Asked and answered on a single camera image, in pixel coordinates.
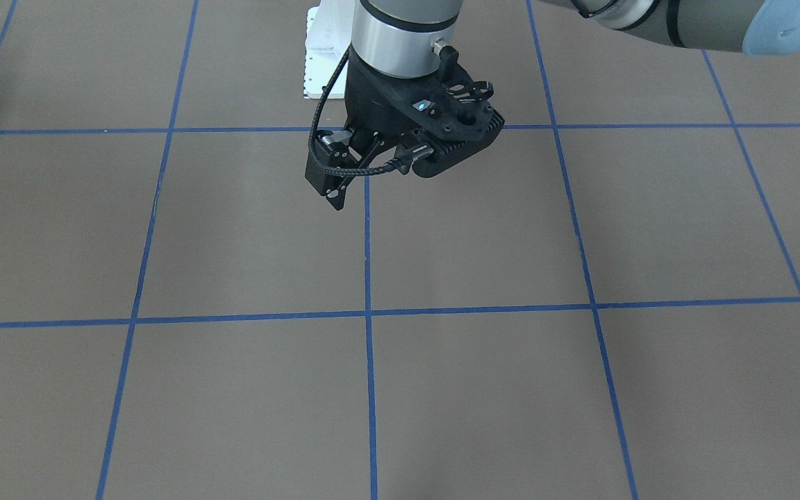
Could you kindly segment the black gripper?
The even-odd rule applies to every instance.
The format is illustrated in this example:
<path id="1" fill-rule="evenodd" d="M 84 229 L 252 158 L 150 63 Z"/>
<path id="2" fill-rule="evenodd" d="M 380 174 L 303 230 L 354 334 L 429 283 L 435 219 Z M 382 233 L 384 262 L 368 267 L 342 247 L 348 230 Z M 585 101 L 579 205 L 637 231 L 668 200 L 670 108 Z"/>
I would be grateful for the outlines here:
<path id="1" fill-rule="evenodd" d="M 454 47 L 442 47 L 435 72 L 412 79 L 391 77 L 374 69 L 355 48 L 349 47 L 345 92 L 347 123 L 352 128 L 386 136 L 412 132 L 417 124 L 410 105 L 428 92 L 425 80 L 438 71 L 451 71 L 456 66 L 458 51 Z M 318 130 L 308 152 L 305 179 L 337 211 L 344 208 L 347 187 L 355 179 L 355 175 L 345 171 L 369 167 L 364 161 L 366 155 L 358 156 L 351 148 L 351 139 L 352 130 Z"/>

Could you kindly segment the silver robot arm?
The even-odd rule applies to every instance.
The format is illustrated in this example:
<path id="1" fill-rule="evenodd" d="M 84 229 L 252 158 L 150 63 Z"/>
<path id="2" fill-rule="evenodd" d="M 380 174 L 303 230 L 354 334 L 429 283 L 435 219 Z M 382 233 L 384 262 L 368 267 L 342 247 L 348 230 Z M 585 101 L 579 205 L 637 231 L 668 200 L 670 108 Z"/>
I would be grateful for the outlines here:
<path id="1" fill-rule="evenodd" d="M 800 1 L 565 1 L 582 19 L 665 47 L 746 55 L 800 51 Z M 330 205 L 352 181 L 428 179 L 492 145 L 505 120 L 493 84 L 451 44 L 460 1 L 356 1 L 350 38 L 320 91 L 305 177 Z"/>

